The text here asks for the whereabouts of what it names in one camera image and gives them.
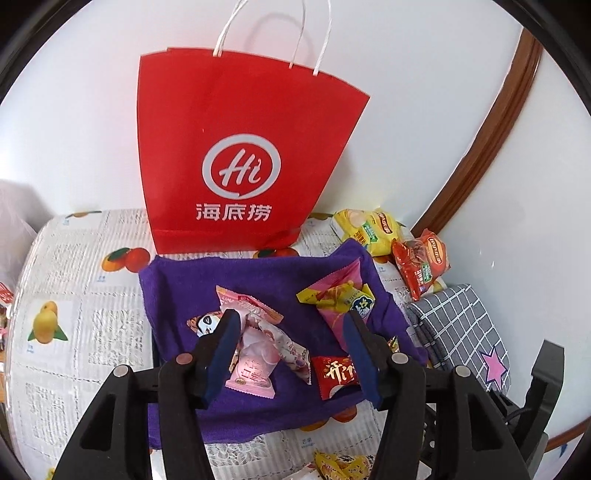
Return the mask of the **grey checked folded cloth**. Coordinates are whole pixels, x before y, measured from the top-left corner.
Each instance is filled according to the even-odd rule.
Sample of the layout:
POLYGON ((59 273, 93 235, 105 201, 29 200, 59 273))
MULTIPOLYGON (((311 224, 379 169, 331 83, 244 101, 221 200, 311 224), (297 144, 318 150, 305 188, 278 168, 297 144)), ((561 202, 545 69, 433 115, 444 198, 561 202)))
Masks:
POLYGON ((508 351, 470 284, 426 295, 408 304, 406 313, 434 368, 450 371, 464 365, 485 389, 509 392, 508 351))

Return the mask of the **panda red snack packet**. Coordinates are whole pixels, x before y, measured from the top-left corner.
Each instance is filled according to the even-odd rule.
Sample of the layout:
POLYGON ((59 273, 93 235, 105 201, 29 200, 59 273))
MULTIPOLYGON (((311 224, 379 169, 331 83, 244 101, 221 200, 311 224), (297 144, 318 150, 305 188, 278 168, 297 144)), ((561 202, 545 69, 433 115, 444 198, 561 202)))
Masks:
POLYGON ((198 338, 211 334, 221 320, 221 311, 211 312, 200 316, 194 316, 186 321, 186 326, 198 338))

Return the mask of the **brown wooden door frame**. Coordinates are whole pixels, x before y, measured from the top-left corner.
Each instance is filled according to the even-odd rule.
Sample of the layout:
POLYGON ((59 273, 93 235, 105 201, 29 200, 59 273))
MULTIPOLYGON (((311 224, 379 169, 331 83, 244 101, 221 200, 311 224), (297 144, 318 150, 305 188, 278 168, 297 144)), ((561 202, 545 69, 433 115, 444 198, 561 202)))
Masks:
POLYGON ((518 120, 536 78, 543 46, 527 30, 519 41, 503 85, 468 152, 412 229, 438 234, 470 197, 496 159, 518 120))

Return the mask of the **red paper shopping bag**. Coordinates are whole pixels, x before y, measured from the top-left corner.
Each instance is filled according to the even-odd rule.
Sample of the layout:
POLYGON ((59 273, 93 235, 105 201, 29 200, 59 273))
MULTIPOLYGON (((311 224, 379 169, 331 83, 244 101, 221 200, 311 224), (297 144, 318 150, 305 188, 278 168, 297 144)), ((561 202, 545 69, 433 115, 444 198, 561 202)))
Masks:
POLYGON ((293 244, 368 101, 318 67, 221 44, 144 55, 137 141, 156 250, 293 244))

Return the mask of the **pink yellow chips bag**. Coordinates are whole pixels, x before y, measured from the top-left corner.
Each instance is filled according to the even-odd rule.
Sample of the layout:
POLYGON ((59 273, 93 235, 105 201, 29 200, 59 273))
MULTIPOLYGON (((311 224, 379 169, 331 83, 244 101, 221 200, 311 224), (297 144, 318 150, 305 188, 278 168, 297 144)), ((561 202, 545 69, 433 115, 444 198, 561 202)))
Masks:
POLYGON ((297 293, 298 302, 317 307, 344 351, 348 350, 344 336, 346 313, 353 310, 366 322, 376 303, 369 284, 363 282, 361 267, 361 260, 356 259, 297 293))

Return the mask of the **pink bear snack packet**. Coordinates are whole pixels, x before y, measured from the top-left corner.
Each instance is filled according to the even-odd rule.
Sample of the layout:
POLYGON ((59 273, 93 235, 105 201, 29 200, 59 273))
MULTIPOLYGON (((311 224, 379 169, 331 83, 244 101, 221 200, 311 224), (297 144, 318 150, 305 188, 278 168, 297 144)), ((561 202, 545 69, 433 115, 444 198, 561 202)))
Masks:
POLYGON ((259 320, 259 329, 266 334, 267 337, 276 346, 280 354, 280 359, 287 364, 287 367, 297 375, 298 378, 311 385, 311 363, 310 353, 308 349, 304 348, 297 342, 294 342, 287 333, 273 325, 269 321, 259 320))

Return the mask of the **yellow potato chips bag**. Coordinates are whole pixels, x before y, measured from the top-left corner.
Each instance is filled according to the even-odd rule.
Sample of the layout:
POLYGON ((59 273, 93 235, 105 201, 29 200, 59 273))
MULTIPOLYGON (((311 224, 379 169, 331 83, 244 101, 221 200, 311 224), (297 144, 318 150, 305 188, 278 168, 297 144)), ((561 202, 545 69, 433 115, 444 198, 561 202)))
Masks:
POLYGON ((332 230, 341 241, 353 239, 372 257, 388 256, 394 241, 403 241, 401 224, 388 212, 345 209, 332 215, 332 230))

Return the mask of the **yellow wrapped candies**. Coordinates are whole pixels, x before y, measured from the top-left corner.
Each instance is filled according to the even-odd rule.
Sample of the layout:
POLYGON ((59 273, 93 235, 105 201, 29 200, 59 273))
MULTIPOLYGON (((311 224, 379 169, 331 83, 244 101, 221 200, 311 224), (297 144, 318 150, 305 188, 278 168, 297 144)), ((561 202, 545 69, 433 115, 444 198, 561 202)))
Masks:
POLYGON ((314 463, 327 480, 366 480, 374 466, 373 455, 346 455, 315 452, 314 463))

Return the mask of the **red orange chips bag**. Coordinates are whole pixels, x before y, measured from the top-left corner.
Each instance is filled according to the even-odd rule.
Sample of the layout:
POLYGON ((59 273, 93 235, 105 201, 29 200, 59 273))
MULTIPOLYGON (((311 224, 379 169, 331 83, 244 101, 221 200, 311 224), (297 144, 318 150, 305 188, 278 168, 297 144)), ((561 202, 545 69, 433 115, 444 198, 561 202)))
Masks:
POLYGON ((428 229, 413 240, 394 241, 392 254, 414 301, 451 268, 445 243, 428 229))

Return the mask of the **purple towel tray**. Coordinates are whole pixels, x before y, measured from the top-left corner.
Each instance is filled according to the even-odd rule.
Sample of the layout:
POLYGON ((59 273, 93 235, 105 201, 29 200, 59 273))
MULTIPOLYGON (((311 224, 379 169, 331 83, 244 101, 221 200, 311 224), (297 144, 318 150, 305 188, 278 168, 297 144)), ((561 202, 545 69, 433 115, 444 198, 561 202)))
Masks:
MULTIPOLYGON (((186 261, 156 257, 138 278, 153 338, 165 361, 195 347, 197 335, 186 322, 218 309, 216 287, 255 297, 279 312, 283 315, 281 329, 311 356, 341 356, 344 352, 318 309, 298 302, 297 293, 354 261, 360 261, 363 282, 376 297, 369 329, 386 339, 398 338, 401 351, 426 363, 426 351, 409 337, 406 318, 385 289, 374 260, 353 240, 342 243, 328 257, 205 257, 186 261)), ((363 401, 358 387, 322 400, 317 385, 305 384, 284 363, 276 366, 270 379, 276 390, 272 399, 224 388, 211 406, 197 411, 204 442, 247 442, 266 433, 329 419, 363 401)))

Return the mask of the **fruit print tablecloth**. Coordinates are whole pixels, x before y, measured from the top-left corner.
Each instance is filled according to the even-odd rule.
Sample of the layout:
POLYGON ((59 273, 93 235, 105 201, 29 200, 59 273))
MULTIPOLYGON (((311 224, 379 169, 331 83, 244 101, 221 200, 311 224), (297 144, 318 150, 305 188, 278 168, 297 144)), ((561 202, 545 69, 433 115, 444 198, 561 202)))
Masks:
MULTIPOLYGON (((112 369, 153 365, 151 331, 136 273, 103 271, 120 247, 155 248, 145 210, 55 217, 39 232, 8 307, 7 421, 13 449, 31 479, 49 479, 79 419, 112 369), (57 306, 66 340, 29 339, 46 302, 57 306)), ((378 450, 386 413, 368 402, 348 423, 331 419, 239 444, 206 445, 215 479, 283 479, 314 460, 317 450, 370 455, 378 450)))

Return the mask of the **red gold festive packet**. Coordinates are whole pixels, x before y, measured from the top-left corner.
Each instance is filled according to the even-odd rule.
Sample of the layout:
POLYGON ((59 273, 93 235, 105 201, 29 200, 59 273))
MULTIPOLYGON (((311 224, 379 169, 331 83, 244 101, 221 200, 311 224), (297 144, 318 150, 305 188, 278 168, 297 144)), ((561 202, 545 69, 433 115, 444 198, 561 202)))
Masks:
POLYGON ((318 392, 324 401, 361 389, 356 367, 349 356, 313 357, 311 366, 317 378, 318 392))

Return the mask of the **pink strawberry snack packet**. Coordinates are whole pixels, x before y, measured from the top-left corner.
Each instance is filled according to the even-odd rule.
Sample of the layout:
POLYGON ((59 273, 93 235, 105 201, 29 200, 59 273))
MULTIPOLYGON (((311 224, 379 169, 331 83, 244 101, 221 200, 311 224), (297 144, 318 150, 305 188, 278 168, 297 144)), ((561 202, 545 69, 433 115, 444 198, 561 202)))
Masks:
POLYGON ((259 305, 231 290, 217 286, 216 293, 221 311, 235 310, 240 319, 238 357, 225 386, 236 392, 273 399, 276 391, 270 375, 280 363, 280 352, 260 326, 260 321, 267 320, 269 315, 259 305))

